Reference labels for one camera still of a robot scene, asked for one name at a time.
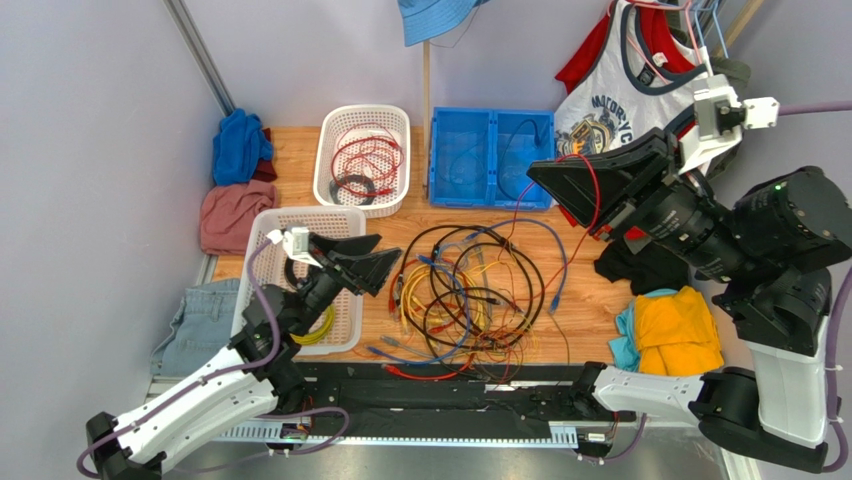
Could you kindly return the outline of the yellow shirt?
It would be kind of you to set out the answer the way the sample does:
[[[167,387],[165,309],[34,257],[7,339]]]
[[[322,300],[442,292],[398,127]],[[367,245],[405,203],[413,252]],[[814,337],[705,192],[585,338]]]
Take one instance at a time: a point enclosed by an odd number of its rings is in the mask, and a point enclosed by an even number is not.
[[[724,365],[715,319],[690,286],[673,295],[638,297],[634,325],[641,373],[693,376]]]

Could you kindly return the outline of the olive green garment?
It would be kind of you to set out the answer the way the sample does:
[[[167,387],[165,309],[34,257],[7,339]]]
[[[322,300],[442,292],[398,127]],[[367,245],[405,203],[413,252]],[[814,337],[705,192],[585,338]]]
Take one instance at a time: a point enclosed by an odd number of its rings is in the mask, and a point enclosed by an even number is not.
[[[707,53],[707,49],[703,46],[695,45],[692,49],[695,52],[695,57],[698,64],[690,71],[681,74],[675,74],[671,83],[671,94],[677,101],[675,109],[676,116],[670,120],[665,127],[665,130],[674,134],[678,138],[678,146],[680,139],[694,127],[693,113],[693,87],[692,82],[696,79],[706,78],[713,75],[724,75],[728,83],[735,89],[737,96],[742,92],[742,89],[747,85],[751,76],[751,68],[738,60],[732,60],[727,56],[721,57],[711,56]],[[739,145],[726,152],[724,155],[716,157],[709,165],[706,174],[702,174],[698,170],[688,172],[686,176],[693,178],[703,177],[712,179],[719,172],[723,171],[730,163],[731,159],[736,155]],[[678,173],[680,169],[681,156],[678,150]]]

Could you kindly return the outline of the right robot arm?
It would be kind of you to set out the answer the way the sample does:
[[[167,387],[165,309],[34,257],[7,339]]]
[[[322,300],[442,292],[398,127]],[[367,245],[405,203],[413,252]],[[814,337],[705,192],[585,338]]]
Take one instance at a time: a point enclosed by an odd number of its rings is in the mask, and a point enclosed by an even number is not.
[[[654,129],[603,154],[537,161],[528,177],[590,233],[611,240],[637,228],[654,245],[724,285],[713,303],[749,348],[749,369],[695,375],[584,366],[573,396],[590,407],[696,426],[732,453],[814,474],[840,469],[836,334],[851,286],[832,290],[830,267],[851,256],[851,210],[815,166],[752,187],[732,208],[686,166],[684,147]]]

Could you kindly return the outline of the pink cloth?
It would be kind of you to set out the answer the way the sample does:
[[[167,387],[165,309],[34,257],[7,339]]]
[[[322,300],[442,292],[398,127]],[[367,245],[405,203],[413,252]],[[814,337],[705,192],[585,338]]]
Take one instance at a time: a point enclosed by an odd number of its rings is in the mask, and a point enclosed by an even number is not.
[[[199,220],[200,248],[209,255],[244,255],[255,218],[278,206],[278,190],[267,182],[217,186],[205,197]]]

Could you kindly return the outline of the blue bucket hat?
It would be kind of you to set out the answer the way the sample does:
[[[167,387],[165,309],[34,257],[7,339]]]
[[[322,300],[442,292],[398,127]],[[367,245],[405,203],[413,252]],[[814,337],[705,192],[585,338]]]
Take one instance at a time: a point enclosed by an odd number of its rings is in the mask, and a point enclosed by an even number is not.
[[[461,25],[488,0],[397,0],[404,44],[428,42]]]

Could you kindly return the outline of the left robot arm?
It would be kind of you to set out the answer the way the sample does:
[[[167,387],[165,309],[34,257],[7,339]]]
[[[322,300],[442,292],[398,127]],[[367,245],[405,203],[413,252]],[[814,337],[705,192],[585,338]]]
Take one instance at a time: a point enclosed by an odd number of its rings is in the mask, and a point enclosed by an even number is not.
[[[166,392],[134,410],[114,416],[101,412],[86,423],[88,445],[76,460],[90,479],[160,479],[220,434],[279,410],[304,390],[294,358],[296,337],[309,332],[339,294],[377,295],[402,255],[379,250],[380,235],[342,239],[305,227],[288,226],[268,234],[253,252],[276,247],[308,265],[293,290],[260,285],[254,258],[245,262],[259,315],[211,359]]]

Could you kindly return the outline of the blue cloth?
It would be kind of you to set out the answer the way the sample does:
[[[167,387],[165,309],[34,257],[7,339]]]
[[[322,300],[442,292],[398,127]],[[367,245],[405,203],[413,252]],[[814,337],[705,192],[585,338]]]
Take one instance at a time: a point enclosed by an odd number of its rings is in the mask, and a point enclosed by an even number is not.
[[[213,138],[212,176],[216,186],[249,182],[260,161],[270,161],[273,144],[256,114],[235,109],[219,124]]]

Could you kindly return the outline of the blue plastic crate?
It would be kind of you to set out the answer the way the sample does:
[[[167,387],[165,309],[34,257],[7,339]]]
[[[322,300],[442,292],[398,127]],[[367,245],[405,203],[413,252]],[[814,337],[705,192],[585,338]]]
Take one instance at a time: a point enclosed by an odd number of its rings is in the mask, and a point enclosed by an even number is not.
[[[554,115],[545,110],[436,107],[429,203],[458,209],[545,211],[551,197],[527,176],[555,157]]]

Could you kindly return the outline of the red shirt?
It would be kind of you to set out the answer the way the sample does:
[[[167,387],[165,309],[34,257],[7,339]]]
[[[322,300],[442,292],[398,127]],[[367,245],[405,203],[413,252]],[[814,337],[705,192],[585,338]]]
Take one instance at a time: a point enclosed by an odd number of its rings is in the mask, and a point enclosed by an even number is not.
[[[698,60],[695,52],[688,49],[668,26],[665,14],[660,10],[641,9],[639,12],[640,31],[651,54],[663,54],[666,61],[662,66],[671,74],[681,74],[692,70]],[[570,60],[555,75],[567,94],[570,94],[582,79],[592,70],[598,54],[604,47],[609,29],[610,17],[604,15],[587,35],[581,46]]]

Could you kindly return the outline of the white perforated basket far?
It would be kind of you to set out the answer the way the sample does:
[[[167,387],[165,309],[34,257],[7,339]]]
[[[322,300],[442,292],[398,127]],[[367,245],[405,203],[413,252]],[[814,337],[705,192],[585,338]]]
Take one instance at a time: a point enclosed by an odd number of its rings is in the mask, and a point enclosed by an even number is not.
[[[313,195],[324,206],[351,206],[368,218],[396,214],[408,193],[412,166],[411,125],[407,113],[393,105],[357,104],[338,107],[321,125]],[[341,193],[343,205],[329,195],[333,177],[362,174],[378,193],[372,205],[357,206],[357,198]]]

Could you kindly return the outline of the white motorcycle tank top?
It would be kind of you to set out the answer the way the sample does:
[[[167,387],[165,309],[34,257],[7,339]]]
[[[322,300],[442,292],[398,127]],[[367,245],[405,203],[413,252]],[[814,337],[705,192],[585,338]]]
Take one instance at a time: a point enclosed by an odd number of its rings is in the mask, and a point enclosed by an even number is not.
[[[641,9],[660,10],[667,19],[662,8],[646,3],[610,3],[604,14],[610,21],[602,51],[592,70],[566,93],[554,113],[559,156],[614,150],[655,128],[665,130],[677,115],[677,101],[669,86],[675,74],[662,66],[666,61],[663,54],[651,54],[645,45]]]

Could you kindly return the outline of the teal cloth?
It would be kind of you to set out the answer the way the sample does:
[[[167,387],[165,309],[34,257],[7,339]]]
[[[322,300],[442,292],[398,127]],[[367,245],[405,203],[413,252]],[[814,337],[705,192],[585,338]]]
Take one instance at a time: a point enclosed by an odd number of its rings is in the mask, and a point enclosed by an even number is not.
[[[615,326],[618,336],[608,342],[612,353],[614,364],[617,368],[630,372],[637,372],[640,364],[640,353],[636,346],[636,302],[638,300],[652,300],[671,296],[676,293],[672,289],[657,289],[645,295],[639,295],[632,299],[627,307],[615,316]]]

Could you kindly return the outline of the black coil in far basket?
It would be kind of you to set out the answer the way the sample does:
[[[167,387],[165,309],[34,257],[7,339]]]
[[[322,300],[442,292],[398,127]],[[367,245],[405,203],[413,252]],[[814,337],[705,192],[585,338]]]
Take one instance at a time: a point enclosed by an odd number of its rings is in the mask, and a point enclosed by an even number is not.
[[[374,181],[362,174],[348,174],[343,177],[333,177],[329,182],[329,195],[334,204],[343,205],[341,193],[345,192],[357,198],[357,206],[372,205],[378,190]]]

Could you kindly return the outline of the black garment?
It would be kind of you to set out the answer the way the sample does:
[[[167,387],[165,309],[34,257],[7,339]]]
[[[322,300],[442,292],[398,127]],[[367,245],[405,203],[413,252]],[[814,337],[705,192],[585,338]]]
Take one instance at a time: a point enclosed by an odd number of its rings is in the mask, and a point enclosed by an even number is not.
[[[689,266],[672,252],[647,243],[633,252],[634,242],[619,238],[610,242],[594,264],[595,271],[610,282],[627,280],[634,296],[660,289],[678,291],[690,284]]]

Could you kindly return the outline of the light denim garment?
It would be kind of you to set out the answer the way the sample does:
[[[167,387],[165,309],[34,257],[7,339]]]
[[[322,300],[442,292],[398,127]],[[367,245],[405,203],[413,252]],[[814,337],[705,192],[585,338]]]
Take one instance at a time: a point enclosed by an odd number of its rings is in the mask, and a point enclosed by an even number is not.
[[[186,377],[228,343],[239,286],[232,278],[185,290],[169,334],[150,356],[153,376]]]

